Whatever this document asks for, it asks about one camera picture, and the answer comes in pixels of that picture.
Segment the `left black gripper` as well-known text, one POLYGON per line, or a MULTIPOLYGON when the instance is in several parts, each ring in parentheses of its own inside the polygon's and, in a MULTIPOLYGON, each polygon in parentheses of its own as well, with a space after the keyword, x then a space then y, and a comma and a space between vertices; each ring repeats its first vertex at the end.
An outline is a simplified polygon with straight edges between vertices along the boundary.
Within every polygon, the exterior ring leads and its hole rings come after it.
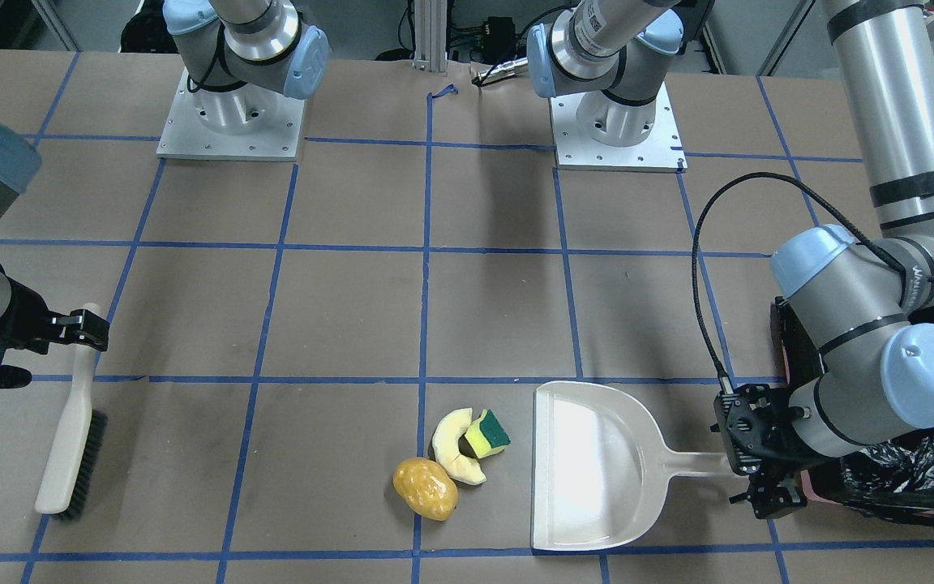
POLYGON ((798 474, 809 447, 794 429, 785 388, 726 382, 715 397, 715 432, 722 437, 731 470, 748 488, 729 502, 749 503, 759 520, 775 520, 808 506, 798 474))

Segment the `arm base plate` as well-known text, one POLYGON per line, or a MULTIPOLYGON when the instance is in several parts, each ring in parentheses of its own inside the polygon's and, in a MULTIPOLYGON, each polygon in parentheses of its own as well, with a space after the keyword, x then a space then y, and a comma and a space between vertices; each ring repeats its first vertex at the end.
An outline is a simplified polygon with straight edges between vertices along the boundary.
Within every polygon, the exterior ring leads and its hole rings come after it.
POLYGON ((550 122, 561 170, 681 173, 688 169, 665 83, 638 107, 603 92, 550 97, 550 122))
POLYGON ((306 101, 254 85, 190 92, 182 71, 156 154, 193 161, 296 162, 306 101))

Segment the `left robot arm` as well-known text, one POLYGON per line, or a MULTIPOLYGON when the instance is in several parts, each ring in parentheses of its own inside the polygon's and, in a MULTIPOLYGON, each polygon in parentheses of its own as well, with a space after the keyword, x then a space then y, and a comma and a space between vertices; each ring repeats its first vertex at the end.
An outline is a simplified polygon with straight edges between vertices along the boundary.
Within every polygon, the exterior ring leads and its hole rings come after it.
POLYGON ((807 503, 801 470, 934 427, 934 60, 919 1, 827 1, 826 30, 859 138, 881 238, 871 240, 822 196, 790 183, 833 215, 771 255, 783 299, 826 371, 800 388, 734 384, 707 345, 720 393, 717 429, 739 496, 761 520, 807 503))

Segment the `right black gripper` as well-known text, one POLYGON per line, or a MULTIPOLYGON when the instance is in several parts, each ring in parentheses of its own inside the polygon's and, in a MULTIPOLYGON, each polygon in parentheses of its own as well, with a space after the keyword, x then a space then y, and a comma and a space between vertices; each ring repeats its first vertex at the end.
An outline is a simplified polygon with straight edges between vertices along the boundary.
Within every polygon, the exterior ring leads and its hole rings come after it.
POLYGON ((49 344, 82 345, 106 352, 110 322, 94 310, 78 309, 63 316, 54 313, 40 294, 15 280, 11 299, 1 321, 0 347, 48 354, 49 344))

